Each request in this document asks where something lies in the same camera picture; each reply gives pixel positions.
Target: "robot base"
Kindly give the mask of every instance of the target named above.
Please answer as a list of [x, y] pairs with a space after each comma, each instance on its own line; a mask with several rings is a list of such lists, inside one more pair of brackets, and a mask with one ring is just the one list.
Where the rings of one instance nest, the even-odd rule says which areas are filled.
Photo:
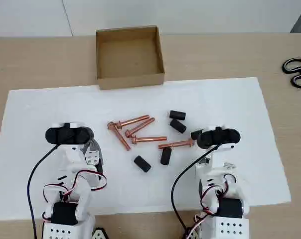
[[94, 224], [92, 215], [73, 226], [45, 222], [42, 239], [108, 239], [103, 229], [96, 229], [92, 236]]
[[208, 217], [191, 239], [249, 239], [249, 220]]

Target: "white wall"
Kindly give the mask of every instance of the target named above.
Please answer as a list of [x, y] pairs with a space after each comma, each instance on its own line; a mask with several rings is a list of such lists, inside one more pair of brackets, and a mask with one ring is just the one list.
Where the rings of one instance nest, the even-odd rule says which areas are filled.
[[[0, 36], [68, 36], [62, 0], [0, 0]], [[74, 35], [155, 24], [163, 33], [289, 32], [301, 0], [64, 0]]]

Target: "wooden table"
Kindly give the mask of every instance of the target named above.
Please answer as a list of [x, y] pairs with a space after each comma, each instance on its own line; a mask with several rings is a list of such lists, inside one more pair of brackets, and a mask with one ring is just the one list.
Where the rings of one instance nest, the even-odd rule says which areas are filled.
[[[284, 60], [301, 57], [301, 34], [163, 35], [161, 44], [167, 80], [258, 77], [292, 203], [252, 208], [251, 238], [301, 238], [301, 90], [281, 72]], [[93, 85], [95, 62], [93, 36], [0, 38], [0, 127], [8, 90]], [[191, 222], [193, 212], [182, 215]], [[181, 233], [173, 213], [99, 216], [97, 225], [111, 239], [177, 239]], [[11, 238], [33, 238], [31, 222], [0, 222], [0, 239]]]

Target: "bolt head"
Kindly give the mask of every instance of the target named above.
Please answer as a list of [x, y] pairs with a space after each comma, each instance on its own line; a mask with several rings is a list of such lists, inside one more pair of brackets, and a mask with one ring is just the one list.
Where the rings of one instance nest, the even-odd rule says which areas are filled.
[[189, 142], [189, 147], [192, 147], [195, 144], [195, 141], [192, 140], [191, 138], [188, 140], [188, 142]]
[[125, 136], [127, 137], [127, 138], [130, 138], [132, 135], [131, 135], [131, 133], [130, 133], [130, 131], [127, 129], [126, 131], [125, 131]]
[[132, 140], [132, 144], [137, 144], [137, 142], [136, 142], [136, 136], [132, 136], [131, 140]]
[[115, 127], [115, 124], [112, 121], [107, 124], [108, 129], [113, 129], [114, 127]]
[[115, 125], [116, 125], [116, 128], [122, 129], [122, 122], [118, 121]]

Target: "copper screw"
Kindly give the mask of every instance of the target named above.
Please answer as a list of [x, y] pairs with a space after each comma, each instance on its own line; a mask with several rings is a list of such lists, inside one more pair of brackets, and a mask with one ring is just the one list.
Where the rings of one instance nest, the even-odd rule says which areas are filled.
[[181, 146], [186, 146], [189, 145], [189, 147], [192, 147], [194, 145], [194, 140], [192, 140], [191, 138], [189, 140], [186, 141], [181, 141], [181, 142], [175, 142], [175, 143], [166, 143], [166, 144], [160, 144], [158, 146], [159, 149], [163, 149], [166, 147], [181, 147]]
[[127, 151], [131, 150], [131, 147], [128, 145], [128, 143], [126, 143], [125, 139], [123, 138], [123, 136], [119, 133], [119, 131], [117, 130], [117, 128], [115, 127], [114, 122], [109, 122], [107, 124], [107, 128], [111, 131], [114, 132], [115, 136], [119, 139], [119, 141], [122, 143], [122, 145], [124, 145], [125, 149]]
[[139, 122], [139, 121], [147, 120], [147, 119], [149, 119], [149, 118], [150, 118], [149, 115], [145, 115], [145, 116], [137, 117], [137, 118], [134, 118], [134, 119], [129, 119], [129, 120], [126, 120], [126, 121], [123, 121], [123, 122], [118, 121], [118, 122], [116, 123], [116, 127], [119, 128], [119, 129], [121, 129], [121, 128], [123, 128], [124, 126], [127, 126], [127, 125], [129, 125], [129, 124], [137, 123], [137, 122]]
[[149, 125], [151, 122], [154, 122], [155, 121], [155, 118], [150, 118], [148, 119], [147, 121], [137, 125], [135, 128], [132, 128], [131, 130], [126, 130], [125, 131], [125, 136], [127, 138], [130, 138], [132, 137], [132, 135], [134, 133], [136, 133], [137, 131], [141, 130], [142, 128], [146, 127], [147, 125]]
[[144, 137], [144, 138], [137, 138], [136, 136], [132, 136], [131, 138], [133, 144], [143, 143], [143, 142], [152, 142], [152, 141], [166, 141], [167, 137]]

